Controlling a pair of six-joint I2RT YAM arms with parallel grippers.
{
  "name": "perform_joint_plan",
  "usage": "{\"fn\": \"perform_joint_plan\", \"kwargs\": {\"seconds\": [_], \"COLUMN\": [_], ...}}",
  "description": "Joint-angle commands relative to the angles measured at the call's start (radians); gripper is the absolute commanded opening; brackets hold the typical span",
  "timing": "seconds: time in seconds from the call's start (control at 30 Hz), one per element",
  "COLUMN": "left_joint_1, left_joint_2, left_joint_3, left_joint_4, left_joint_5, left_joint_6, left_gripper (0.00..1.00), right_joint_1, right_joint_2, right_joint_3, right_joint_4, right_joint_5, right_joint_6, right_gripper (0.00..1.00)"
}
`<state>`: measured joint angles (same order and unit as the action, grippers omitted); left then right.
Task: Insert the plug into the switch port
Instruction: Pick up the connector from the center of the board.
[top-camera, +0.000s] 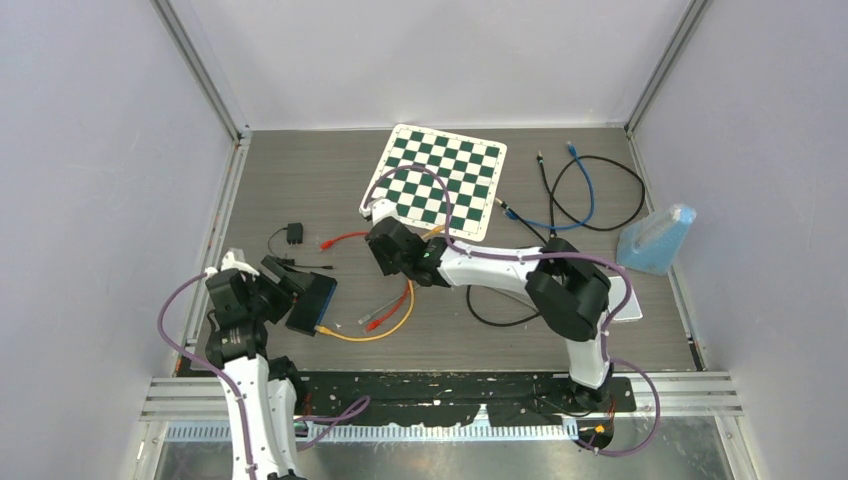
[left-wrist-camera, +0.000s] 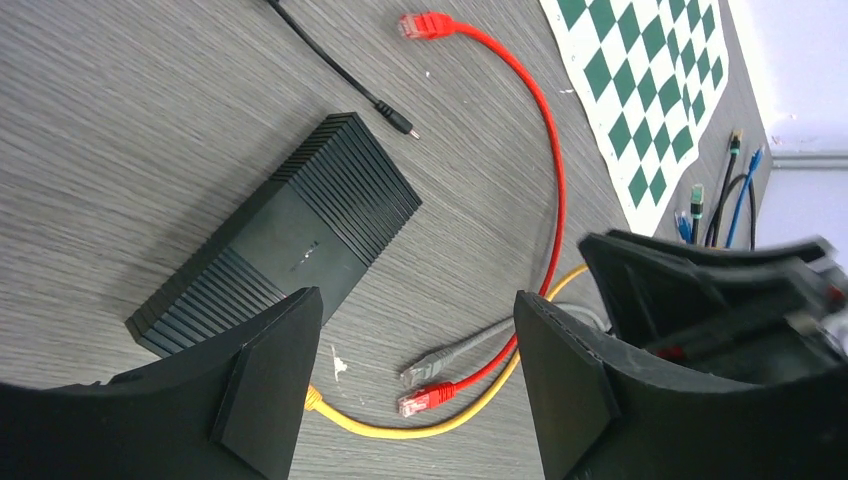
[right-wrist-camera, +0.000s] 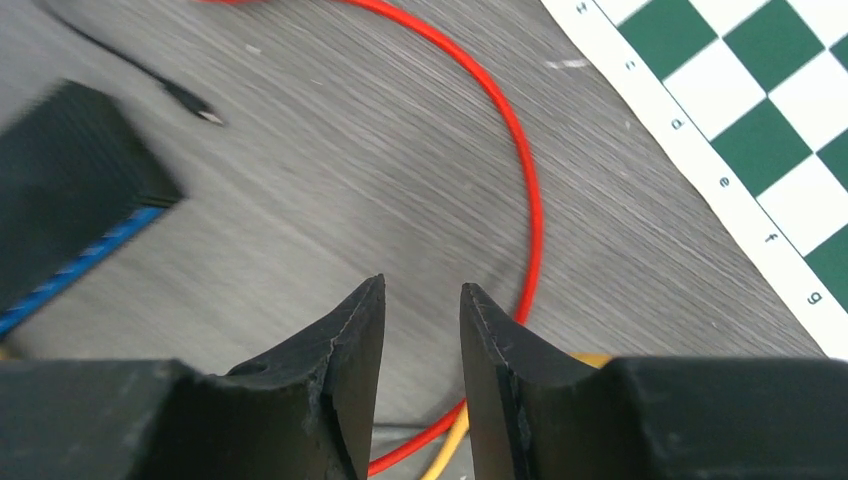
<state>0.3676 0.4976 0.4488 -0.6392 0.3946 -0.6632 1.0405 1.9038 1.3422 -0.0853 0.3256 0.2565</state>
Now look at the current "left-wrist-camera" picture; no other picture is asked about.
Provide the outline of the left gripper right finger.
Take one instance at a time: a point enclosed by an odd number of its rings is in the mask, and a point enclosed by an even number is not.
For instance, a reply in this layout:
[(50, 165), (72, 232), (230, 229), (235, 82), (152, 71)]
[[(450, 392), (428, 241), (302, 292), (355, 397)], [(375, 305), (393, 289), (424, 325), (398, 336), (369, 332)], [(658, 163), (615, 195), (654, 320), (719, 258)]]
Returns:
[(521, 291), (514, 322), (548, 479), (843, 479), (847, 371), (756, 385), (658, 358)]

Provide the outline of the black network switch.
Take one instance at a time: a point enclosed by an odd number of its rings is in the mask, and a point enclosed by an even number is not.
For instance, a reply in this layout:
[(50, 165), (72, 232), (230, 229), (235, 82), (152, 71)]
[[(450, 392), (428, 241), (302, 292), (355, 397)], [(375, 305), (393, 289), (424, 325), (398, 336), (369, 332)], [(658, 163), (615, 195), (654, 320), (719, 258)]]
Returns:
[(304, 287), (330, 317), (421, 206), (364, 120), (327, 116), (126, 320), (166, 357)]

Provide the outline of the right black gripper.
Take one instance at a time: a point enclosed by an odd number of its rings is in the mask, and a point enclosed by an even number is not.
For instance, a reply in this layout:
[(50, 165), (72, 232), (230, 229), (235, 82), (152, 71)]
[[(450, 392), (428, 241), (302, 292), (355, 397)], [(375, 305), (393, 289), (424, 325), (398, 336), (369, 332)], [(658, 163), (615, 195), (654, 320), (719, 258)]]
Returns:
[(822, 237), (749, 251), (610, 230), (578, 249), (612, 332), (636, 348), (751, 384), (847, 370), (824, 328), (847, 309), (847, 276)]

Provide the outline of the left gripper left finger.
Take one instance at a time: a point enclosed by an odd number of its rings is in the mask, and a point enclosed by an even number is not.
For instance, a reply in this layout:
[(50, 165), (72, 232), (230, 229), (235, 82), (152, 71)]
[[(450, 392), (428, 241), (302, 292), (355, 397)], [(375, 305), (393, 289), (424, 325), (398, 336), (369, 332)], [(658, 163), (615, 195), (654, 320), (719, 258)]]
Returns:
[(303, 288), (105, 384), (1, 387), (5, 479), (285, 479), (322, 328)]

